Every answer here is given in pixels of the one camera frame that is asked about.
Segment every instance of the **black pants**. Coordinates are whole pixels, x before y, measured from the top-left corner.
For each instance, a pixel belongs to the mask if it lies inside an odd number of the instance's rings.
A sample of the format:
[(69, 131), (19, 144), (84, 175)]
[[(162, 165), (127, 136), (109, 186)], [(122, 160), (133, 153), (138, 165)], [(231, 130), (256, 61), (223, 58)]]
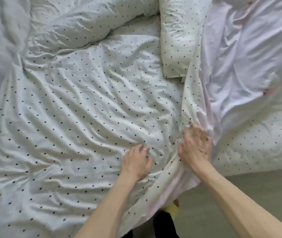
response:
[[(155, 238), (179, 238), (176, 234), (172, 217), (165, 211), (160, 211), (153, 220)], [(122, 238), (133, 238), (133, 231), (129, 231)]]

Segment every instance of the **person's left hand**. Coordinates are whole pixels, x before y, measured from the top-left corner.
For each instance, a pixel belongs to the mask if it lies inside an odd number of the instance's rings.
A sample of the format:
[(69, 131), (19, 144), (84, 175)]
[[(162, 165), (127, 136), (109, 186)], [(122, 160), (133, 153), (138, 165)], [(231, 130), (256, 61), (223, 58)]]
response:
[(146, 178), (153, 163), (153, 159), (147, 157), (149, 150), (149, 147), (142, 144), (130, 148), (123, 157), (121, 174), (131, 175), (139, 181)]

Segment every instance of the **person's right arm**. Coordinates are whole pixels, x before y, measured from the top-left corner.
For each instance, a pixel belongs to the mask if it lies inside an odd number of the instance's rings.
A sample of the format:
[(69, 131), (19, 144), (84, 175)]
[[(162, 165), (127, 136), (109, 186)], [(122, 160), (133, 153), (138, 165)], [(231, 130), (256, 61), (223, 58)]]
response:
[(184, 132), (179, 157), (205, 184), (241, 238), (282, 238), (282, 222), (259, 206), (209, 162), (212, 142), (207, 132), (191, 126)]

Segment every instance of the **hand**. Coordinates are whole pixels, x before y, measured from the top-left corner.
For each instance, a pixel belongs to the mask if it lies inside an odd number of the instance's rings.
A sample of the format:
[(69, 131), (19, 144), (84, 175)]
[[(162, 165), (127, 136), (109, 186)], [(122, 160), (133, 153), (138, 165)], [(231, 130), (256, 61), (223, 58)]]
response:
[(142, 144), (130, 148), (123, 157), (121, 174), (129, 174), (139, 181), (146, 178), (153, 163), (152, 158), (147, 158), (149, 150), (149, 147)]
[(207, 131), (197, 125), (183, 131), (184, 144), (178, 145), (178, 156), (197, 174), (201, 165), (210, 160), (212, 139)]

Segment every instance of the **bare skin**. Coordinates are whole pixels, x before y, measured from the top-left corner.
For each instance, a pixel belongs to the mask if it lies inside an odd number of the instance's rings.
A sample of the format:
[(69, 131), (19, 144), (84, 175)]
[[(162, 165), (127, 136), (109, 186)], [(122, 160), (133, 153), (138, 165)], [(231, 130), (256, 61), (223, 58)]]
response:
[(183, 131), (178, 155), (198, 176), (240, 238), (282, 238), (282, 222), (220, 175), (210, 163), (212, 141), (196, 125)]
[(115, 238), (127, 199), (137, 181), (150, 173), (153, 160), (149, 147), (132, 147), (123, 157), (120, 175), (107, 196), (97, 206), (75, 238)]

